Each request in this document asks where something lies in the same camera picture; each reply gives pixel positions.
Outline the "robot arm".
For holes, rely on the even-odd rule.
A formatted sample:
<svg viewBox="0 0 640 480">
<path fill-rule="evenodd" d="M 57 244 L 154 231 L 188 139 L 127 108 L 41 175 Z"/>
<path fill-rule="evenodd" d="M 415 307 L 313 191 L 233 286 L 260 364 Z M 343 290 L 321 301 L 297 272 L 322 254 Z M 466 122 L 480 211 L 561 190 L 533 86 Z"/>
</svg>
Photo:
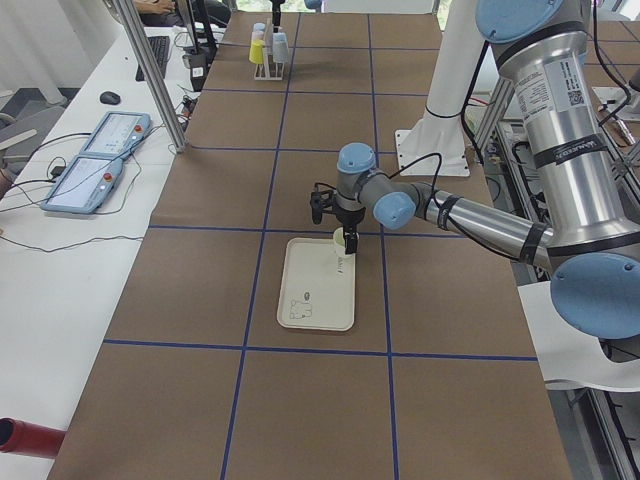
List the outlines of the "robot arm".
<svg viewBox="0 0 640 480">
<path fill-rule="evenodd" d="M 277 30 L 281 26 L 281 6 L 286 0 L 270 0 L 271 12 L 272 12 L 272 24 L 274 29 Z M 322 8 L 322 0 L 304 0 L 304 5 L 307 9 L 311 9 L 316 12 L 320 12 Z"/>
<path fill-rule="evenodd" d="M 480 247 L 547 273 L 552 305 L 573 328 L 600 339 L 639 332 L 639 225 L 624 211 L 610 144 L 583 74 L 595 34 L 591 1 L 456 1 L 424 114 L 397 134 L 398 170 L 387 174 L 371 147 L 344 146 L 337 182 L 310 196 L 312 217 L 334 215 L 348 253 L 366 214 L 389 230 L 412 219 L 457 232 Z M 514 88 L 527 157 L 504 151 L 484 167 L 489 205 L 447 192 L 466 174 L 478 137 L 465 110 L 486 55 Z"/>
</svg>

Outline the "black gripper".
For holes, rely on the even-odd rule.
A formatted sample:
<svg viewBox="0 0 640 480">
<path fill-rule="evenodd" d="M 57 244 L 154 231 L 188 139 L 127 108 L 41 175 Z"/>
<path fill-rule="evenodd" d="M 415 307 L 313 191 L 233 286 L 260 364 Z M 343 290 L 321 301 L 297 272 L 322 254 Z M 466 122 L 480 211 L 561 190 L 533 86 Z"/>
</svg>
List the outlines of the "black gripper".
<svg viewBox="0 0 640 480">
<path fill-rule="evenodd" d="M 345 233 L 345 254 L 355 254 L 358 248 L 357 227 L 364 220 L 366 208 L 355 200 L 335 197 L 333 200 L 333 213 L 341 223 Z"/>
</svg>

